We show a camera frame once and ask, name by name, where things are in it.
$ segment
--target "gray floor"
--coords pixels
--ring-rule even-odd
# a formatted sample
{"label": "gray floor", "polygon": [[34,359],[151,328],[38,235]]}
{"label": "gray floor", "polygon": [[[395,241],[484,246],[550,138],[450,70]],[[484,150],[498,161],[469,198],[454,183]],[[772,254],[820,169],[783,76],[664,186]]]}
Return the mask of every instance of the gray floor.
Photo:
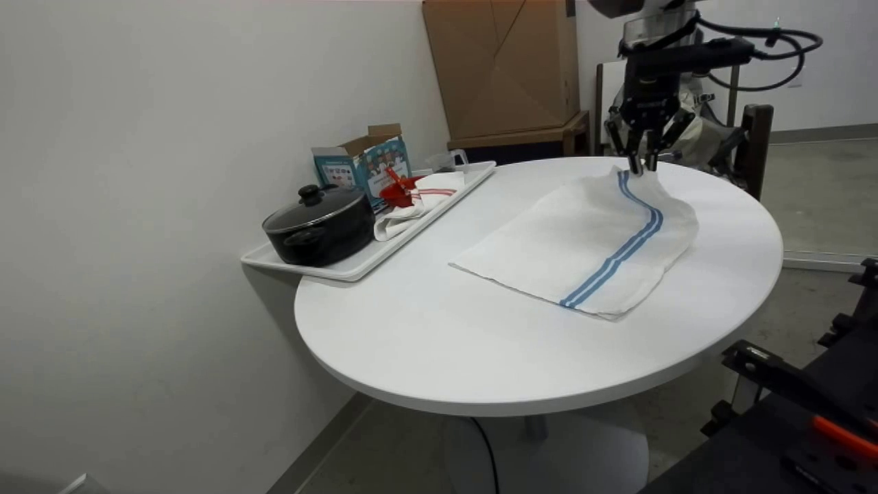
{"label": "gray floor", "polygon": [[[764,202],[776,216],[789,253],[868,254],[878,249],[878,140],[772,145]],[[768,302],[741,327],[793,364],[820,355],[815,342],[835,312],[855,309],[859,291],[846,275],[786,271]],[[698,374],[630,398],[650,440],[650,478],[702,445],[708,409],[733,378],[712,356]],[[302,494],[450,494],[439,463],[449,418],[376,404],[307,481]]]}

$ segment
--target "blue stripe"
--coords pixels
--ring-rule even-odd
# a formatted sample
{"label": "blue stripe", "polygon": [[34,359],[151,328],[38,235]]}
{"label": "blue stripe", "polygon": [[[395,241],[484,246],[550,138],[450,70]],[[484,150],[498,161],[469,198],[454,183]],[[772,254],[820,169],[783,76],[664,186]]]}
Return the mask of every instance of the blue stripe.
{"label": "blue stripe", "polygon": [[620,191],[647,208],[650,219],[642,230],[636,230],[615,254],[610,254],[595,275],[591,275],[576,291],[572,291],[560,305],[575,309],[583,305],[588,297],[594,297],[620,267],[630,261],[650,235],[656,235],[664,226],[664,215],[654,208],[650,202],[641,201],[630,188],[630,173],[617,173],[617,186]]}

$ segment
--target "white round table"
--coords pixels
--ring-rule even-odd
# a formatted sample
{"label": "white round table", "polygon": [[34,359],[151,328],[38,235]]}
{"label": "white round table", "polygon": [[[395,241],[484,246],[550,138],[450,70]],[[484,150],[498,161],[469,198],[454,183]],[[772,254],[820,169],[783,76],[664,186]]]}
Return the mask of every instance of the white round table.
{"label": "white round table", "polygon": [[499,167],[362,282],[306,276],[298,323],[307,348],[366,396],[461,418],[575,412],[691,371],[764,305],[783,269],[776,221],[722,177],[658,167],[664,188],[694,206],[701,232],[620,322],[572,312],[449,267],[554,186],[610,167],[627,161],[580,157]]}

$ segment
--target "pot lid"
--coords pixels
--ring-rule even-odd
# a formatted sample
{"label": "pot lid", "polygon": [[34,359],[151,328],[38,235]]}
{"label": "pot lid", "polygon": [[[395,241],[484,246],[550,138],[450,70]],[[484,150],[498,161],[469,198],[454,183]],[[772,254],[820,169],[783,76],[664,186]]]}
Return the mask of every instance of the pot lid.
{"label": "pot lid", "polygon": [[342,210],[355,208],[361,201],[362,201],[361,188],[321,188],[315,183],[307,183],[299,188],[299,202],[280,208],[265,219],[265,230],[283,232],[294,227],[311,227]]}

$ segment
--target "cable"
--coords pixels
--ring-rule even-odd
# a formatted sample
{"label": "cable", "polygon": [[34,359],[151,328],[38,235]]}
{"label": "cable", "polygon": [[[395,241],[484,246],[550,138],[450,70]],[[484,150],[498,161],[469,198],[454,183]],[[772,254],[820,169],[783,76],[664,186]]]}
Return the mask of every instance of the cable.
{"label": "cable", "polygon": [[[790,51],[764,51],[764,49],[756,49],[756,57],[757,61],[789,61],[789,57],[797,57],[797,69],[779,80],[779,81],[772,81],[772,84],[738,84],[735,90],[748,90],[748,92],[757,92],[757,90],[774,90],[774,87],[783,87],[789,84],[790,80],[797,80],[804,69],[804,55],[807,51],[815,51],[818,46],[824,46],[824,38],[815,36],[815,32],[807,32],[807,31],[783,31],[783,28],[738,28],[738,24],[717,24],[717,21],[708,21],[708,20],[701,20],[702,28],[708,31],[717,31],[717,32],[728,32],[728,36],[741,36],[741,38],[765,38],[768,46],[774,46],[776,40],[786,40],[790,44],[793,49]],[[720,87],[728,87],[733,90],[730,81],[708,73]]]}
{"label": "cable", "polygon": [[490,440],[486,427],[479,423],[479,418],[472,418],[472,424],[479,427],[479,434],[486,442],[486,449],[490,449],[490,457],[492,457],[495,494],[499,494],[499,475],[498,475],[498,457],[495,457],[492,440]]}

